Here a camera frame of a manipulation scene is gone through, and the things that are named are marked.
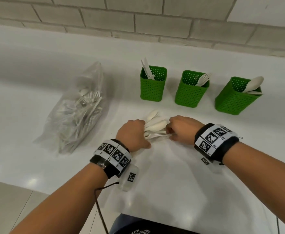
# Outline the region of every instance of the plastic fork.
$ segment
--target plastic fork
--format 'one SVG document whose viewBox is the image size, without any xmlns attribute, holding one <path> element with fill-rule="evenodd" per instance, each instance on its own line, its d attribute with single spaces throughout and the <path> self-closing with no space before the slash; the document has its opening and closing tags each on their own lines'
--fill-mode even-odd
<svg viewBox="0 0 285 234">
<path fill-rule="evenodd" d="M 211 77 L 211 74 L 203 74 L 199 78 L 198 83 L 195 86 L 201 87 L 201 86 L 205 85 L 205 83 L 210 80 L 210 77 Z"/>
<path fill-rule="evenodd" d="M 158 131 L 156 133 L 151 133 L 148 136 L 145 136 L 145 139 L 152 139 L 159 136 L 167 135 L 166 131 Z"/>
</svg>

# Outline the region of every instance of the clear plastic bag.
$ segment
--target clear plastic bag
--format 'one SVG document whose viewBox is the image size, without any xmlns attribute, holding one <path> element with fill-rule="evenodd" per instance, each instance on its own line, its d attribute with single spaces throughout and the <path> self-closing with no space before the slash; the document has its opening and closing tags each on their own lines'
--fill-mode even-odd
<svg viewBox="0 0 285 234">
<path fill-rule="evenodd" d="M 48 115 L 44 130 L 34 143 L 50 151 L 72 153 L 94 127 L 106 102 L 104 76 L 95 62 L 74 78 Z"/>
</svg>

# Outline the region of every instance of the white countertop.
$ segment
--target white countertop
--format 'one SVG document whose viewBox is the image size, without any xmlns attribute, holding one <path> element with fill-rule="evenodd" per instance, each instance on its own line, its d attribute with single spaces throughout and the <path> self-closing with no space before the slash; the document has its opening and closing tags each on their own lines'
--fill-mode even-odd
<svg viewBox="0 0 285 234">
<path fill-rule="evenodd" d="M 140 59 L 168 69 L 161 102 L 140 99 Z M 109 110 L 70 156 L 32 141 L 69 79 L 102 62 Z M 197 108 L 174 103 L 183 70 L 213 73 Z M 264 95 L 240 115 L 214 109 L 230 77 L 263 75 Z M 0 181 L 52 193 L 89 161 L 95 148 L 129 119 L 149 111 L 222 123 L 242 141 L 285 162 L 285 59 L 0 26 Z M 135 187 L 104 190 L 105 208 L 199 233 L 275 233 L 275 217 L 227 168 L 212 173 L 191 147 L 165 140 L 141 151 Z"/>
</svg>

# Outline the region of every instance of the perforated basket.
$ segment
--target perforated basket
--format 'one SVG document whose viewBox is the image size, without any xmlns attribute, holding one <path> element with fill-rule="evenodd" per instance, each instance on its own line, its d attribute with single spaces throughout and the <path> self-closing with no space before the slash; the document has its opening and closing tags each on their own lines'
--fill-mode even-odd
<svg viewBox="0 0 285 234">
<path fill-rule="evenodd" d="M 191 70 L 185 70 L 183 72 L 175 96 L 176 104 L 191 108 L 198 106 L 199 101 L 210 86 L 210 81 L 202 87 L 195 86 L 198 83 L 200 76 L 203 74 L 205 73 Z"/>
<path fill-rule="evenodd" d="M 250 79 L 232 77 L 215 99 L 216 110 L 238 115 L 261 95 L 241 93 Z"/>
<path fill-rule="evenodd" d="M 162 100 L 167 69 L 160 66 L 150 66 L 154 79 L 148 79 L 144 69 L 140 72 L 140 98 L 159 102 Z"/>
</svg>

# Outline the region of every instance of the wristband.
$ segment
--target wristband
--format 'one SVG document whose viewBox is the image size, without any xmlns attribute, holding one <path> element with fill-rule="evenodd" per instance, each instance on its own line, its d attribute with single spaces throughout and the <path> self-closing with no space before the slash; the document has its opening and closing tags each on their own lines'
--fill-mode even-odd
<svg viewBox="0 0 285 234">
<path fill-rule="evenodd" d="M 102 167 L 110 179 L 114 175 L 120 177 L 131 162 L 129 150 L 116 139 L 104 141 L 94 152 L 90 162 Z"/>
<path fill-rule="evenodd" d="M 223 162 L 227 151 L 239 141 L 238 135 L 222 125 L 209 123 L 195 135 L 195 149 L 209 160 Z"/>
</svg>

